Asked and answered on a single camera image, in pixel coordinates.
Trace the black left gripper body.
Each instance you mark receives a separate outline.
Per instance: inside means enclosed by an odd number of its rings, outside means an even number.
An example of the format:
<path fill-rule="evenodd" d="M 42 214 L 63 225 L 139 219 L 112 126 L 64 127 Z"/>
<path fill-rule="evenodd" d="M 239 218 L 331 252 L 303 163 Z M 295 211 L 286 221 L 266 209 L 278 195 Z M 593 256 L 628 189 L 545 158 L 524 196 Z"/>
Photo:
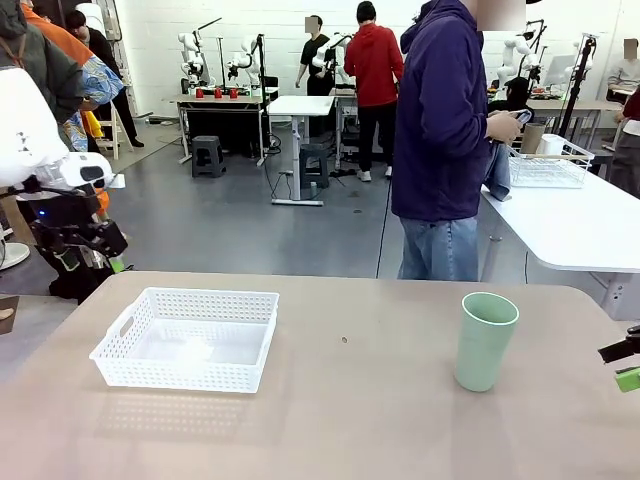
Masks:
<path fill-rule="evenodd" d="M 71 228 L 82 233 L 102 233 L 104 222 L 97 217 L 100 202 L 91 185 L 83 185 L 62 193 L 19 192 L 17 206 L 26 222 L 28 233 L 34 229 Z"/>

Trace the white perforated plastic basket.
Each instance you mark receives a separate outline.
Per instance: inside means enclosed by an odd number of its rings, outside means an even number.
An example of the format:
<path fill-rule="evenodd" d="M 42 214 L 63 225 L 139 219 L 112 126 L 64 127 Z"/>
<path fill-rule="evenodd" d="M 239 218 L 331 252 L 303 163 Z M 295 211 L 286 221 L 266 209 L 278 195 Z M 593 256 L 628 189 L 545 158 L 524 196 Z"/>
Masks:
<path fill-rule="evenodd" d="M 89 358 L 110 387 L 254 394 L 278 303 L 274 292 L 147 287 Z"/>

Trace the light green cup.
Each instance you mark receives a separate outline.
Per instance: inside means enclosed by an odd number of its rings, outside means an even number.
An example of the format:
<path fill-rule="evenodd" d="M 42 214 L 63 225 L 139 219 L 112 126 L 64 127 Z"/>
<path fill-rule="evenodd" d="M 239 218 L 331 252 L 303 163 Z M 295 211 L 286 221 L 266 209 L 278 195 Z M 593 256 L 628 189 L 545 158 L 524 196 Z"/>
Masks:
<path fill-rule="evenodd" d="M 498 378 L 520 311 L 511 300 L 489 292 L 469 293 L 461 306 L 455 379 L 466 390 L 486 392 Z"/>

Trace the blue-grey cloth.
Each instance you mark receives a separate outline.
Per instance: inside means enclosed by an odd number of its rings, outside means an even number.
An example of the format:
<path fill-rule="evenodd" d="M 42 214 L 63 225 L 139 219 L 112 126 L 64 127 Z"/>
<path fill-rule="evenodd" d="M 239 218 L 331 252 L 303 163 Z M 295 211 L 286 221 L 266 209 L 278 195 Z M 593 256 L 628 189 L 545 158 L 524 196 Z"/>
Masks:
<path fill-rule="evenodd" d="M 491 144 L 483 185 L 493 198 L 504 202 L 511 191 L 509 148 L 500 142 Z"/>

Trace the person's right hand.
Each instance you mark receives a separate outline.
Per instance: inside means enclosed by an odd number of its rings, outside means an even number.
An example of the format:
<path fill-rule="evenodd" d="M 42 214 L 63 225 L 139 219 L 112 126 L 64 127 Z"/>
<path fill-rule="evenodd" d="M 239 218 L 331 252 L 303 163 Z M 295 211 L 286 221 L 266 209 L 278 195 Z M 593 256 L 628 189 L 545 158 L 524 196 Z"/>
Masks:
<path fill-rule="evenodd" d="M 486 136 L 494 141 L 509 144 L 520 134 L 522 123 L 514 112 L 496 111 L 487 118 Z"/>

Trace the white round fan base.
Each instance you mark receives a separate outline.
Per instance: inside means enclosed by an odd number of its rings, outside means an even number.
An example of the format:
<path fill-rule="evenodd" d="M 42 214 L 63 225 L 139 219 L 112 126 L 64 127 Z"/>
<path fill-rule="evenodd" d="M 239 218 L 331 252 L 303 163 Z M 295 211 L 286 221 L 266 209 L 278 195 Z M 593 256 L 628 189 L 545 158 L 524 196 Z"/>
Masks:
<path fill-rule="evenodd" d="M 12 268 L 28 259 L 30 248 L 18 242 L 0 242 L 0 271 Z"/>

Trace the brown cardboard box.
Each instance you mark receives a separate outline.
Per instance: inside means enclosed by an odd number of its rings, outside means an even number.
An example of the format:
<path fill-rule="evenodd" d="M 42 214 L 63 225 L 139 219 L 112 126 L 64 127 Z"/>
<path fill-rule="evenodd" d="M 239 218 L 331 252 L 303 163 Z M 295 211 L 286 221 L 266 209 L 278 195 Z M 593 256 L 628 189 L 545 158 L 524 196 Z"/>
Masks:
<path fill-rule="evenodd" d="M 19 300 L 17 295 L 0 298 L 0 335 L 12 332 Z"/>

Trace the wooden step stool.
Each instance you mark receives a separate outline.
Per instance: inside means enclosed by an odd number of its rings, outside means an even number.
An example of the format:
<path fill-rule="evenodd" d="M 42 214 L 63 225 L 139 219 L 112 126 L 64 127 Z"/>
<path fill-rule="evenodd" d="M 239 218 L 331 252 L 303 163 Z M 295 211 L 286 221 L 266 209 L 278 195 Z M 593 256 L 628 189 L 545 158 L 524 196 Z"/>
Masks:
<path fill-rule="evenodd" d="M 103 136 L 96 139 L 96 144 L 102 151 L 111 153 L 111 157 L 115 161 L 118 161 L 120 158 L 121 144 L 124 144 L 129 152 L 133 152 L 134 148 L 124 129 L 115 105 L 110 102 L 109 107 L 111 117 L 108 120 L 98 120 Z"/>

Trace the grey plastic stool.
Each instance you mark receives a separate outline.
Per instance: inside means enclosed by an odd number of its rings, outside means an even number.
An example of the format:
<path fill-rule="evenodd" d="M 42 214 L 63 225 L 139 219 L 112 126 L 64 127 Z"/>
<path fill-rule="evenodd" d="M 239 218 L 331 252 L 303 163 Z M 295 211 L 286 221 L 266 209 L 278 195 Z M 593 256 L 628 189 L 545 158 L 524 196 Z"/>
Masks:
<path fill-rule="evenodd" d="M 201 135 L 193 138 L 191 172 L 193 178 L 219 178 L 226 173 L 226 164 L 217 136 Z"/>
<path fill-rule="evenodd" d="M 329 148 L 322 144 L 304 144 L 299 152 L 299 177 L 302 189 L 310 189 L 311 184 L 326 189 L 329 187 Z"/>

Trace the large white table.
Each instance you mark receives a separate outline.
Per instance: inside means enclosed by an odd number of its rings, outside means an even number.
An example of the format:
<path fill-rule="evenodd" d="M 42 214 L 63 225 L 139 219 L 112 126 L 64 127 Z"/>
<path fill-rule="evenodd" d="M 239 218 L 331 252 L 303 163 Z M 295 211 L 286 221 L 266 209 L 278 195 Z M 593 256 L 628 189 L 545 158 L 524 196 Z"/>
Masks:
<path fill-rule="evenodd" d="M 509 232 L 543 267 L 597 280 L 611 319 L 640 321 L 640 199 L 586 171 L 579 188 L 513 187 L 504 201 L 483 189 L 481 205 L 492 212 L 483 282 Z"/>

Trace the person in orange patterned clothes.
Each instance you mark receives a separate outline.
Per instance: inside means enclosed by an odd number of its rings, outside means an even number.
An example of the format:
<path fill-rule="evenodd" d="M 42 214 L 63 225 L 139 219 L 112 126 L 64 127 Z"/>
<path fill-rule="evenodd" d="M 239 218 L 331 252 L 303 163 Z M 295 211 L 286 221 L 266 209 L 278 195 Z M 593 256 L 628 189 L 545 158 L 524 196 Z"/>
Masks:
<path fill-rule="evenodd" d="M 73 59 L 82 71 L 83 102 L 79 110 L 64 122 L 63 129 L 76 151 L 89 150 L 88 133 L 85 129 L 84 112 L 109 104 L 122 90 L 118 75 L 100 60 L 91 50 L 71 33 L 37 15 L 31 0 L 21 0 L 27 22 Z"/>

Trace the person in grey puffer jacket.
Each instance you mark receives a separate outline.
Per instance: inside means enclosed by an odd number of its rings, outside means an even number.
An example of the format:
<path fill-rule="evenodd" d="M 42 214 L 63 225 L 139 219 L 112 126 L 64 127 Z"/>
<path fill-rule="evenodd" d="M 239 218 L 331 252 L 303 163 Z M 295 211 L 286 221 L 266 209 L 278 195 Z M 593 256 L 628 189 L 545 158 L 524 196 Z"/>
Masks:
<path fill-rule="evenodd" d="M 27 22 L 19 0 L 0 0 L 0 68 L 10 66 L 30 75 L 60 126 L 79 110 L 81 67 Z"/>

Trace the dark framed work desk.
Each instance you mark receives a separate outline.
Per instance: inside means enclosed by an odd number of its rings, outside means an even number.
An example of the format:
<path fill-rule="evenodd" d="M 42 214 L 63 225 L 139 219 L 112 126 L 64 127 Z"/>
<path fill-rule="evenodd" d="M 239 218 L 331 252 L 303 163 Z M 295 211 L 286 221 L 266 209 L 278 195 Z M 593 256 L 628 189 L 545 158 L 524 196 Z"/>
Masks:
<path fill-rule="evenodd" d="M 227 150 L 246 154 L 256 160 L 258 167 L 264 164 L 271 141 L 269 94 L 234 98 L 224 94 L 180 94 L 169 102 L 178 112 L 184 150 L 180 164 L 191 159 L 193 140 L 200 135 L 217 136 Z"/>

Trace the person in dark red top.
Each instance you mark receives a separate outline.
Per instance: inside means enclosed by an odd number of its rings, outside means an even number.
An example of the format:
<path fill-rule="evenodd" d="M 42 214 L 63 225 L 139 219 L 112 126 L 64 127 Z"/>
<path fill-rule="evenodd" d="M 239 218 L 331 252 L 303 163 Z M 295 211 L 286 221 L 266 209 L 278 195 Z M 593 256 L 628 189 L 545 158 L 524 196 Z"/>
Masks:
<path fill-rule="evenodd" d="M 616 121 L 623 128 L 615 146 L 611 183 L 640 199 L 640 85 Z"/>

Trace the white cup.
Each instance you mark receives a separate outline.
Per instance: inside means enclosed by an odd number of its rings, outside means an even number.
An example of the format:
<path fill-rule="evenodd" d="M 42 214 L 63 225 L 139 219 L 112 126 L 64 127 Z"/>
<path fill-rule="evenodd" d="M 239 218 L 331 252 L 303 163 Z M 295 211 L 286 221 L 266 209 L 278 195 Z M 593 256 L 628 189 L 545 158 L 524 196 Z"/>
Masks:
<path fill-rule="evenodd" d="M 543 134 L 536 153 L 541 155 L 559 156 L 563 154 L 565 139 L 556 134 Z"/>

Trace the white standing desk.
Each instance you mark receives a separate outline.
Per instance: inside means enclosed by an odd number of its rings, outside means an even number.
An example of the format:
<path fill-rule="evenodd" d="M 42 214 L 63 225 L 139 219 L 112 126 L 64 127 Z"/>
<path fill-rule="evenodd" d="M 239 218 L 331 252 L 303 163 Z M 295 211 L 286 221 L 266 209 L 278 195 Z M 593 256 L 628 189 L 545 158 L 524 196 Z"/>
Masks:
<path fill-rule="evenodd" d="M 288 116 L 291 118 L 292 140 L 292 176 L 293 187 L 291 197 L 287 199 L 275 198 L 271 200 L 278 206 L 323 207 L 321 200 L 303 200 L 301 198 L 300 181 L 300 146 L 301 141 L 309 139 L 308 120 L 312 117 L 326 117 L 331 111 L 334 96 L 279 96 L 268 106 L 270 116 Z"/>

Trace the beige long desk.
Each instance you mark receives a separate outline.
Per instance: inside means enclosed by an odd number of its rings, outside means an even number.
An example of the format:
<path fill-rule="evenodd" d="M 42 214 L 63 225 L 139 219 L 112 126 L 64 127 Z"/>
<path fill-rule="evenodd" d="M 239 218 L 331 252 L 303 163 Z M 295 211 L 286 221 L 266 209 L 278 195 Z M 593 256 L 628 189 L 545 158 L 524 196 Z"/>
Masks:
<path fill-rule="evenodd" d="M 528 105 L 535 110 L 534 121 L 544 123 L 547 133 L 560 133 L 560 127 L 568 111 L 569 101 L 560 99 L 529 100 Z M 611 118 L 623 106 L 604 100 L 577 100 L 571 111 L 566 134 L 578 140 L 586 136 L 586 143 L 592 142 L 600 128 L 602 118 Z"/>

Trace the seated person in light sweater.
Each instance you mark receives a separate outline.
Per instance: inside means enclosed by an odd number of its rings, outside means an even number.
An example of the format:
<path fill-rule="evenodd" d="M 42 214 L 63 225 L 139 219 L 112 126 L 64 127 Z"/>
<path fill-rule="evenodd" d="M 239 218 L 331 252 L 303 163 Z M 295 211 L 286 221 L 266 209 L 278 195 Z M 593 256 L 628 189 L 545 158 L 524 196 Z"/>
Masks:
<path fill-rule="evenodd" d="M 607 79 L 609 89 L 635 90 L 640 85 L 640 41 L 623 41 L 623 58 L 611 69 Z"/>

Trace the black tripod stand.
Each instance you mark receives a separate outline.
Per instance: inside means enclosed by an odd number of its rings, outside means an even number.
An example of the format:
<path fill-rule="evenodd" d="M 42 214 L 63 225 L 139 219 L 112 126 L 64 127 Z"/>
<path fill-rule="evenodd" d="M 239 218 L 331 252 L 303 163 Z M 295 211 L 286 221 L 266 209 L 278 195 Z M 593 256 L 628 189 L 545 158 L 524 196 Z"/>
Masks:
<path fill-rule="evenodd" d="M 563 101 L 559 124 L 554 130 L 554 132 L 561 137 L 564 137 L 569 130 L 573 111 L 579 98 L 581 85 L 587 76 L 587 71 L 592 65 L 599 37 L 600 35 L 596 33 L 586 32 L 582 34 L 582 40 L 578 45 L 575 68 L 571 80 L 568 83 L 568 97 Z"/>

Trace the seated person in black cap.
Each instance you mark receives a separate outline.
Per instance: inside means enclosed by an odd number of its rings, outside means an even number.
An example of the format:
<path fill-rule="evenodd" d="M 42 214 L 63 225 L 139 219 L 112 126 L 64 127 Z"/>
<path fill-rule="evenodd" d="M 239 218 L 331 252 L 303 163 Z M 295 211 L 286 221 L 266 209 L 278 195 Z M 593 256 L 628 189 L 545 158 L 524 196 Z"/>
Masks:
<path fill-rule="evenodd" d="M 529 80 L 524 77 L 515 77 L 506 83 L 506 98 L 495 100 L 489 103 L 489 115 L 496 111 L 517 111 L 529 109 L 533 115 L 534 111 L 527 105 L 529 99 Z"/>

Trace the beige desk white legs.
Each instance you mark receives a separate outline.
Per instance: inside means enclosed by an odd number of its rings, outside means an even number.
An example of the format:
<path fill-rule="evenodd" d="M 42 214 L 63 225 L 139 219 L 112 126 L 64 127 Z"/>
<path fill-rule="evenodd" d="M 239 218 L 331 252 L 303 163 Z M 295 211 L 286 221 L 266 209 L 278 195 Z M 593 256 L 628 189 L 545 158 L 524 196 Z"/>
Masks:
<path fill-rule="evenodd" d="M 356 163 L 359 153 L 359 121 L 357 98 L 353 89 L 332 90 L 335 105 L 335 162 L 340 170 L 343 162 Z"/>

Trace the grey monitor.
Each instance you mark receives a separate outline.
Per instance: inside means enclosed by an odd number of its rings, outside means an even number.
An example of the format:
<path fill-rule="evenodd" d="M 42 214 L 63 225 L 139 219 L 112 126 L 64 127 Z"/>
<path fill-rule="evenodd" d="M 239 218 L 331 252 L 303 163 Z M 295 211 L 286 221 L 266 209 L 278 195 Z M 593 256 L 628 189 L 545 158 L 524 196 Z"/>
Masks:
<path fill-rule="evenodd" d="M 576 56 L 573 54 L 554 56 L 546 70 L 542 86 L 552 88 L 567 85 L 573 75 L 575 64 Z"/>

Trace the person in purple hoodie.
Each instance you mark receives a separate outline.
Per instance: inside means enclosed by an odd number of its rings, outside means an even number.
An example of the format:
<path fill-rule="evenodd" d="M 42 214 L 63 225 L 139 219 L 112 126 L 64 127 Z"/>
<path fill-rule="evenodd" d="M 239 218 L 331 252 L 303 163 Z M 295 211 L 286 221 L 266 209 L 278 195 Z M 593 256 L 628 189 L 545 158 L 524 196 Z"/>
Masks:
<path fill-rule="evenodd" d="M 486 136 L 486 31 L 507 31 L 526 0 L 429 0 L 402 35 L 391 211 L 404 231 L 399 276 L 475 282 Z"/>

